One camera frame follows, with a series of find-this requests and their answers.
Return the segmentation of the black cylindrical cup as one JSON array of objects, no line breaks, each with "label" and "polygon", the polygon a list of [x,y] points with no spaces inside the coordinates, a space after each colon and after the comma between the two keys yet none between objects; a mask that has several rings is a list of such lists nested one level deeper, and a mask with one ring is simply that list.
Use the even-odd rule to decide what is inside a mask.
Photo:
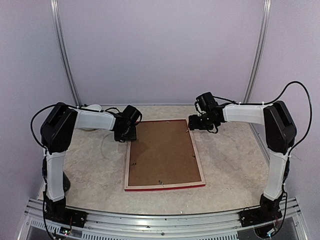
[{"label": "black cylindrical cup", "polygon": [[66,193],[70,190],[71,182],[67,175],[63,172],[63,191]]}]

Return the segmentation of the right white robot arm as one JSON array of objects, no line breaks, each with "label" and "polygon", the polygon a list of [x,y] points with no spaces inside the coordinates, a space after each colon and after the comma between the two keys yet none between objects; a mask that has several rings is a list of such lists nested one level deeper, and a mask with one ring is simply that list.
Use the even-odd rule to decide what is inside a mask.
[{"label": "right white robot arm", "polygon": [[263,196],[271,201],[283,192],[285,169],[297,135],[297,128],[286,104],[213,104],[204,107],[201,114],[188,117],[191,131],[203,130],[213,133],[222,123],[242,122],[264,126],[265,142],[269,152],[269,170]]}]

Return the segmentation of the right aluminium post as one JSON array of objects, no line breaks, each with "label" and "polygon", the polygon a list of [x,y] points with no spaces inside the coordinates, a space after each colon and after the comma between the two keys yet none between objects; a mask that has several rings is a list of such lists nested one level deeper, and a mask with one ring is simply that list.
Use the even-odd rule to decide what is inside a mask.
[{"label": "right aluminium post", "polygon": [[262,18],[261,18],[261,23],[260,23],[259,33],[258,33],[258,40],[257,40],[257,45],[255,49],[255,54],[253,58],[250,75],[249,75],[248,84],[247,84],[247,87],[244,93],[244,98],[242,101],[243,103],[249,102],[254,90],[254,85],[255,85],[258,71],[259,71],[259,66],[263,56],[263,50],[264,50],[266,35],[268,31],[268,24],[270,19],[271,5],[272,5],[271,0],[265,0],[263,2],[263,11],[262,11]]}]

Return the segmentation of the orange white bowl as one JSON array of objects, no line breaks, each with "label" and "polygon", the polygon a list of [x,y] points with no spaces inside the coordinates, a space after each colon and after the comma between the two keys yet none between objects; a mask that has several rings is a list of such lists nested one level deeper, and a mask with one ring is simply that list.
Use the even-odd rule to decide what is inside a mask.
[{"label": "orange white bowl", "polygon": [[98,112],[102,111],[102,106],[99,104],[91,104],[88,106],[84,106],[83,108],[86,110],[92,110],[92,111],[98,111]]}]

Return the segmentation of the aluminium post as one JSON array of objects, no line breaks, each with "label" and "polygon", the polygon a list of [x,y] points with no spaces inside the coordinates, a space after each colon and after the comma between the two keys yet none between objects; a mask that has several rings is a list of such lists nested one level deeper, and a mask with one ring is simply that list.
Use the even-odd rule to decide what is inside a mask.
[{"label": "aluminium post", "polygon": [[59,9],[59,1],[58,0],[50,0],[50,8],[53,19],[53,25],[55,29],[55,34],[58,43],[58,49],[60,52],[60,57],[63,65],[63,69],[66,75],[67,83],[70,88],[71,96],[73,102],[76,106],[81,106],[82,101],[80,95],[78,93],[76,83],[72,74],[71,64],[69,61],[67,48],[64,40],[62,21],[60,17],[60,9]]},{"label": "aluminium post", "polygon": [[255,85],[258,71],[259,71],[259,66],[263,56],[263,50],[264,50],[266,35],[268,31],[268,24],[270,19],[271,5],[272,5],[271,0],[265,0],[263,2],[263,11],[262,11],[262,18],[261,18],[261,23],[260,23],[259,33],[258,33],[258,40],[257,40],[257,45],[255,49],[255,54],[253,58],[250,75],[249,75],[248,84],[247,84],[247,87],[244,93],[244,98],[242,101],[243,103],[249,102],[254,90],[254,85]]}]

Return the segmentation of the aluminium front rail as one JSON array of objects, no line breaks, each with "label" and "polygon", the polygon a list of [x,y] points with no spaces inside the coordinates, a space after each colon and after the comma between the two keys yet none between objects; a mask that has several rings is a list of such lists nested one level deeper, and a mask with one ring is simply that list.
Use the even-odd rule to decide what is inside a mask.
[{"label": "aluminium front rail", "polygon": [[269,223],[243,227],[239,209],[199,214],[143,215],[86,210],[83,227],[43,221],[42,201],[30,199],[14,236],[15,240],[257,240],[256,232]]}]

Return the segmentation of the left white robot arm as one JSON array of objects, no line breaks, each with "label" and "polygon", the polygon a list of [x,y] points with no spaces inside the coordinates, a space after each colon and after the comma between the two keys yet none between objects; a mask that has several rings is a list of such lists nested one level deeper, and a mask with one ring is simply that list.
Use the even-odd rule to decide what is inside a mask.
[{"label": "left white robot arm", "polygon": [[78,108],[59,102],[40,128],[41,143],[46,156],[47,196],[53,202],[65,198],[63,189],[64,158],[75,129],[102,129],[111,131],[116,142],[137,139],[136,126],[142,113],[128,105],[123,111],[112,112]]}]

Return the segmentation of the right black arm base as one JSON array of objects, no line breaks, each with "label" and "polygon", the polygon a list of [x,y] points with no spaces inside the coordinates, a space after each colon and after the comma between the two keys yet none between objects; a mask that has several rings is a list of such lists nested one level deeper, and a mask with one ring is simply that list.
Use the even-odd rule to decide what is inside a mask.
[{"label": "right black arm base", "polygon": [[243,209],[239,212],[241,226],[244,228],[282,218],[280,202],[283,195],[282,193],[275,200],[270,200],[262,194],[260,196],[259,207]]}]

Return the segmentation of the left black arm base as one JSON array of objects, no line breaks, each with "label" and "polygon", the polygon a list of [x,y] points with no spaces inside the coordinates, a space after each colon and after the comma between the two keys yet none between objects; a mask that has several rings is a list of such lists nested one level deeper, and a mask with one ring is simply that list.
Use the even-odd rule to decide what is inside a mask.
[{"label": "left black arm base", "polygon": [[70,227],[84,228],[88,213],[82,210],[67,208],[66,197],[53,201],[44,192],[44,217],[56,223]]}]

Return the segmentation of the left aluminium post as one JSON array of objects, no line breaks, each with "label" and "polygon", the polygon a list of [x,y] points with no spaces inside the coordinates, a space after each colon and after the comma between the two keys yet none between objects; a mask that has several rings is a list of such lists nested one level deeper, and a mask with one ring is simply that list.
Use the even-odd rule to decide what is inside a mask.
[{"label": "left aluminium post", "polygon": [[60,52],[60,57],[63,65],[63,69],[66,75],[67,83],[70,88],[71,96],[73,102],[76,106],[81,106],[82,101],[80,95],[78,93],[76,83],[72,74],[71,64],[69,61],[67,48],[64,40],[62,21],[60,17],[60,9],[59,9],[59,1],[58,0],[50,0],[50,8],[53,19],[53,25],[55,29],[55,34],[58,43],[58,49]]}]

